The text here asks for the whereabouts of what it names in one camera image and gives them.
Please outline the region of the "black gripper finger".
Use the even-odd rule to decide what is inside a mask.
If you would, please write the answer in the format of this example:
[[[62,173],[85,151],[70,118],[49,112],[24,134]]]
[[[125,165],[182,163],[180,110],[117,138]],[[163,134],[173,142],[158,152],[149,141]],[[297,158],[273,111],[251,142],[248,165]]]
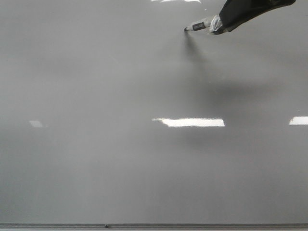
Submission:
[[[218,31],[231,32],[261,14],[294,3],[295,0],[227,0],[219,12],[221,27]]]

